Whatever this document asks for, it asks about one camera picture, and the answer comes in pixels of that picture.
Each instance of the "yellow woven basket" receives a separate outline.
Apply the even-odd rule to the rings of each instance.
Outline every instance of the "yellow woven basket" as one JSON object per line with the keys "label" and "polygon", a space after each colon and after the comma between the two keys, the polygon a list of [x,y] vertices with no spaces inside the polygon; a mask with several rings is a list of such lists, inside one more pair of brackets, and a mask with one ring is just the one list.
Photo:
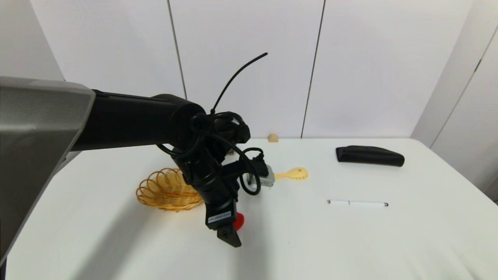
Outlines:
{"label": "yellow woven basket", "polygon": [[142,204],[167,211],[190,210],[203,202],[192,186],[185,184],[179,169],[156,171],[140,183],[136,198]]}

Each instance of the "pen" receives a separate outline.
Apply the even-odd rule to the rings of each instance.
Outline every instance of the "pen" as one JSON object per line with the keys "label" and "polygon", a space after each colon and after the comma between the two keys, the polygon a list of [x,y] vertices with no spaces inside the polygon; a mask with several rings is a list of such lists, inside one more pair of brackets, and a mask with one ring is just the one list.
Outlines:
{"label": "pen", "polygon": [[354,205],[354,206],[379,206],[387,207],[389,204],[387,202],[373,202],[373,201],[352,201],[352,200],[336,200],[327,199],[328,204],[341,204],[341,205]]}

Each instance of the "white wall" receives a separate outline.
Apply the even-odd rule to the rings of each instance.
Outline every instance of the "white wall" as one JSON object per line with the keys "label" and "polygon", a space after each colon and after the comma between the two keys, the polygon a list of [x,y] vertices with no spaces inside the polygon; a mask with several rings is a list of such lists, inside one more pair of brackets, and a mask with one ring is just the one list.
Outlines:
{"label": "white wall", "polygon": [[409,137],[471,4],[327,1],[303,137]]}
{"label": "white wall", "polygon": [[475,0],[412,138],[431,147],[470,81],[498,26],[498,1]]}
{"label": "white wall", "polygon": [[432,150],[481,190],[498,176],[497,35]]}
{"label": "white wall", "polygon": [[184,97],[166,0],[32,0],[67,81]]}
{"label": "white wall", "polygon": [[64,79],[29,0],[0,0],[0,76]]}
{"label": "white wall", "polygon": [[104,91],[183,96],[180,59],[186,97],[208,110],[268,51],[218,112],[240,113],[253,137],[309,138],[410,136],[472,0],[32,2],[65,78]]}
{"label": "white wall", "polygon": [[171,0],[187,98],[233,111],[252,137],[301,136],[323,0]]}

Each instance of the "red object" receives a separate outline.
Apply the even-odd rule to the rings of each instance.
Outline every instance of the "red object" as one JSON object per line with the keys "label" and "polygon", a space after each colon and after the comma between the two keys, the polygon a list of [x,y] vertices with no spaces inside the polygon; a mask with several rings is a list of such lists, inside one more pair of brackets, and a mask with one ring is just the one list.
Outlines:
{"label": "red object", "polygon": [[242,225],[244,225],[244,215],[237,212],[237,220],[234,222],[235,230],[241,229]]}

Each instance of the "white table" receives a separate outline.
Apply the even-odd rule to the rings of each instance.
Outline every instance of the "white table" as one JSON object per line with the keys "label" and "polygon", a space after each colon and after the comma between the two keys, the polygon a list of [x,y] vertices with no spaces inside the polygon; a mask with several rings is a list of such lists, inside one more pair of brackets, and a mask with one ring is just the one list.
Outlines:
{"label": "white table", "polygon": [[[373,145],[403,167],[339,163]],[[61,170],[8,256],[8,280],[498,279],[498,207],[409,139],[251,140],[275,172],[305,167],[253,197],[241,189],[241,248],[204,225],[205,209],[141,205],[135,189],[174,167],[155,146],[83,152]],[[370,208],[327,199],[388,202]]]}

